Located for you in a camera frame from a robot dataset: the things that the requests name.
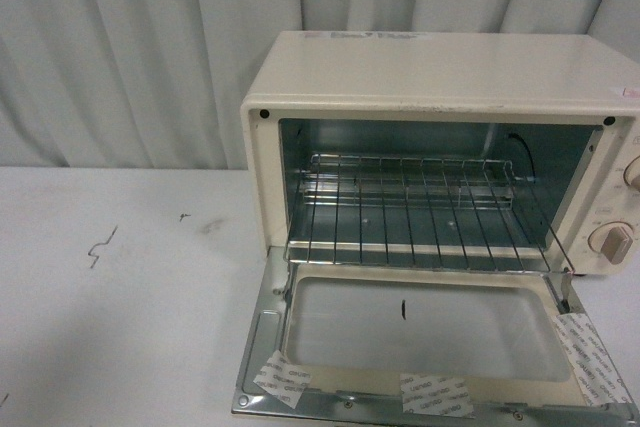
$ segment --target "toaster oven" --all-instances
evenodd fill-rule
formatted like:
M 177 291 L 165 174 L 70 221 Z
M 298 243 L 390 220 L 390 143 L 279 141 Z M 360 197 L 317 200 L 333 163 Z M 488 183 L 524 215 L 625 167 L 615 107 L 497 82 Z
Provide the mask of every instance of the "toaster oven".
M 283 32 L 242 107 L 267 260 L 232 411 L 635 423 L 571 280 L 637 267 L 639 87 L 587 36 Z

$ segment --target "open oven door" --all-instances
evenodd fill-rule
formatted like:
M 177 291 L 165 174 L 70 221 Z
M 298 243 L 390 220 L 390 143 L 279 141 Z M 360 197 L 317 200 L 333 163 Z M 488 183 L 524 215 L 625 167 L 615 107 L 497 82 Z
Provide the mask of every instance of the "open oven door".
M 289 263 L 284 254 L 269 253 L 234 413 L 416 426 L 638 418 L 567 274 Z

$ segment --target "table surface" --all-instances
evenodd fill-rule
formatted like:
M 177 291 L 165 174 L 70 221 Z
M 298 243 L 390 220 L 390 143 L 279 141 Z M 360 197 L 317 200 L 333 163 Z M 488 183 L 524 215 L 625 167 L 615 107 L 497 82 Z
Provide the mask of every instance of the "table surface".
M 574 281 L 635 399 L 639 264 Z M 263 268 L 247 172 L 0 168 L 0 426 L 283 423 L 230 414 Z

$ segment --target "white curtain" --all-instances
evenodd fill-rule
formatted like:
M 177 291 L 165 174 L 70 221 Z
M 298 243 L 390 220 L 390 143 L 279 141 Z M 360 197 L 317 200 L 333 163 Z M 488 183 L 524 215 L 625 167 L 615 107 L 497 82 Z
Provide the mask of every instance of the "white curtain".
M 244 168 L 281 30 L 589 33 L 640 62 L 640 0 L 0 0 L 0 165 Z

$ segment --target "oven top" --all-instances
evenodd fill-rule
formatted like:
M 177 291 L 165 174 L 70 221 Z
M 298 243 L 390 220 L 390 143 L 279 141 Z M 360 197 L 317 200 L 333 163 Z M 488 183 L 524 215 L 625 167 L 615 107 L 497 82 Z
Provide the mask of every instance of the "oven top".
M 598 114 L 606 104 L 623 115 L 640 105 L 640 66 L 589 36 L 283 32 L 247 100 L 284 97 L 327 108 L 348 100 L 375 109 L 372 98 L 404 99 L 405 108 L 592 104 Z

